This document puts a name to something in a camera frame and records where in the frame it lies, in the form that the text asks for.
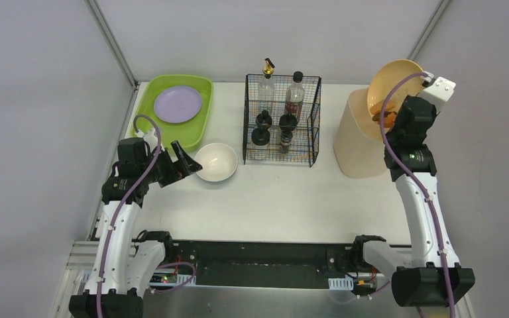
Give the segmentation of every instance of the black wire basket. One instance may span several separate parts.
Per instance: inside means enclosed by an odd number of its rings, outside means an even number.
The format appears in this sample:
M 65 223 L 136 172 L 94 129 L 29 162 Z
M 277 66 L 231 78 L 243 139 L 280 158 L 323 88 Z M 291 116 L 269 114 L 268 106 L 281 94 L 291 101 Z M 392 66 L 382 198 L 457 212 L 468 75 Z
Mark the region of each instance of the black wire basket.
M 249 74 L 245 80 L 245 122 L 243 125 L 243 163 L 247 160 L 259 162 L 293 162 L 298 164 L 315 164 L 319 154 L 319 123 L 321 112 L 321 78 L 319 76 L 304 76 L 301 82 L 305 89 L 305 97 L 301 111 L 298 113 L 298 123 L 292 131 L 291 143 L 287 152 L 280 145 L 282 129 L 279 120 L 284 115 L 286 107 L 286 90 L 292 84 L 293 76 L 275 75 L 274 100 L 261 101 L 258 96 L 258 83 L 263 75 Z M 267 110 L 272 117 L 272 124 L 268 128 L 270 142 L 264 146 L 257 146 L 251 139 L 253 130 L 257 127 L 256 117 L 263 110 Z

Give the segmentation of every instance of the gray wall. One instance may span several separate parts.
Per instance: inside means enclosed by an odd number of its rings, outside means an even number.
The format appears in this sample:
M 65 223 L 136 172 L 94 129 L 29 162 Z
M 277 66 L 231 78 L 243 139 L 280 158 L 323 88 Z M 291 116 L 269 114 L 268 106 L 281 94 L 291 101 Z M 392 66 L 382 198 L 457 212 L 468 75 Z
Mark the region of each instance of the gray wall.
M 48 317 L 130 96 L 83 1 L 0 1 L 0 317 Z
M 369 83 L 385 63 L 406 58 L 437 1 L 99 0 L 139 80 L 196 74 L 245 80 L 264 58 L 277 74 Z
M 457 82 L 430 132 L 477 317 L 509 317 L 509 1 L 454 1 L 418 61 Z

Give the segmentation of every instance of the beige bin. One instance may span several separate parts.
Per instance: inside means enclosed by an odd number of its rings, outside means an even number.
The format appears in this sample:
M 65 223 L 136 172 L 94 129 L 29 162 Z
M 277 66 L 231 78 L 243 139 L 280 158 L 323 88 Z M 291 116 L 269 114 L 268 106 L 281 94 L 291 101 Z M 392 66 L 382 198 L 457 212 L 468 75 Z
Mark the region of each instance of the beige bin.
M 333 143 L 339 166 L 350 178 L 373 177 L 387 170 L 381 132 L 370 118 L 367 95 L 367 88 L 350 94 Z

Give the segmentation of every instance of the green tray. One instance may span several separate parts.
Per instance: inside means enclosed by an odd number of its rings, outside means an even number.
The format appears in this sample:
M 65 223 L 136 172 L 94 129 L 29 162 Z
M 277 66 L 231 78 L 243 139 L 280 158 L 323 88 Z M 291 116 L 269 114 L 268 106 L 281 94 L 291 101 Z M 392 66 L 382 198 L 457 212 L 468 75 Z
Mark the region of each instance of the green tray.
M 180 124 L 166 123 L 155 115 L 153 105 L 155 99 L 165 89 L 173 86 L 185 85 L 196 89 L 202 98 L 202 106 L 200 112 L 189 121 Z M 186 152 L 192 152 L 198 149 L 203 137 L 207 118 L 209 117 L 209 109 L 211 108 L 211 96 L 213 95 L 213 83 L 201 76 L 194 75 L 161 75 L 157 76 L 149 82 L 143 98 L 137 107 L 137 113 L 149 116 L 162 129 L 163 146 L 172 152 L 170 143 L 178 140 L 180 146 Z M 138 120 L 137 128 L 146 133 L 152 128 L 152 125 L 146 120 Z

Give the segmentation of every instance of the tabletop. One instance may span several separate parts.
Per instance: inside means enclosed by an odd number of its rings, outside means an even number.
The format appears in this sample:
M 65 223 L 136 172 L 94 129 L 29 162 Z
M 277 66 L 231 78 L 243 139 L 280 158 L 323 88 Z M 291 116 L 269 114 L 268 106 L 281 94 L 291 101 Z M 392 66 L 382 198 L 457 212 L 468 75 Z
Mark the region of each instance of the tabletop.
M 139 86 L 131 118 L 147 84 Z M 170 231 L 178 240 L 349 243 L 366 234 L 380 235 L 390 244 L 410 244 L 402 201 L 388 171 L 348 178 L 333 151 L 348 96 L 364 87 L 323 85 L 319 156 L 310 168 L 243 164 L 245 84 L 214 83 L 201 146 L 228 144 L 239 157 L 237 171 L 215 184 L 190 176 L 163 189 L 150 185 L 134 237 L 146 229 Z

